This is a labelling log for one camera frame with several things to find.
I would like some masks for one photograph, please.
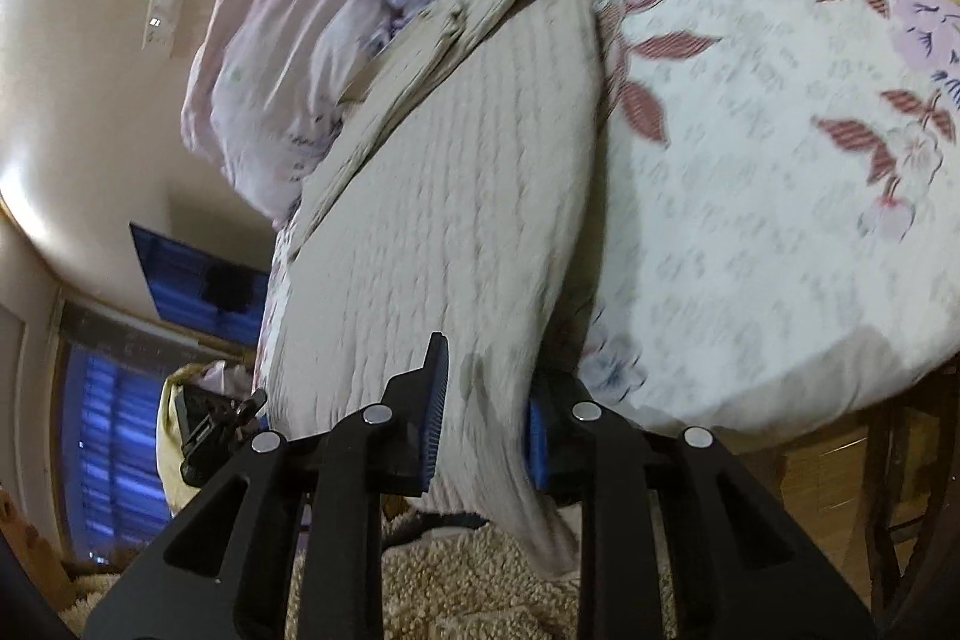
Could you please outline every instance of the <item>wooden floor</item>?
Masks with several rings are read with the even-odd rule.
[[[904,490],[895,523],[923,515],[929,496],[929,469],[936,461],[937,420],[911,411]],[[866,602],[870,598],[863,495],[867,426],[862,416],[839,421],[817,434],[775,451],[745,458],[751,471],[774,493],[827,558]],[[913,541],[896,549],[901,568]]]

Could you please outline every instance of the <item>bed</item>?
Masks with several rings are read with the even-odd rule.
[[[544,365],[748,450],[960,349],[960,0],[592,2],[605,100]],[[256,383],[301,437],[349,410],[282,371],[310,346],[284,321],[299,214],[277,224]]]

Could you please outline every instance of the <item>wall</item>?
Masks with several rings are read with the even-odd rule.
[[[50,326],[59,285],[21,234],[0,215],[0,306],[24,324],[19,367],[0,378],[0,394],[13,401],[13,427],[0,428],[3,462],[16,465],[11,494],[37,528],[56,540],[50,479],[50,393],[55,343]]]
[[[0,305],[0,485],[19,495],[16,485],[16,378],[20,374],[20,355],[26,328],[10,310]]]
[[[141,50],[147,3],[0,0],[0,194],[62,279],[155,320],[131,220],[260,268],[272,232],[179,138],[213,0],[184,0],[171,58]]]

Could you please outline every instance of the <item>metal bolt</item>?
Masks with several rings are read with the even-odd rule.
[[[363,411],[363,420],[368,424],[386,423],[394,417],[394,411],[387,405],[370,405]]]
[[[687,429],[683,433],[683,439],[691,448],[709,448],[713,444],[713,434],[699,426],[691,426]]]
[[[253,450],[257,453],[270,453],[280,448],[280,435],[276,432],[261,432],[253,437]]]
[[[603,414],[600,405],[594,405],[592,402],[577,402],[573,405],[573,417],[578,421],[595,421]]]

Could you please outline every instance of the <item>light switch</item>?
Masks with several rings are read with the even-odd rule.
[[[150,0],[143,26],[143,49],[170,57],[183,0]]]

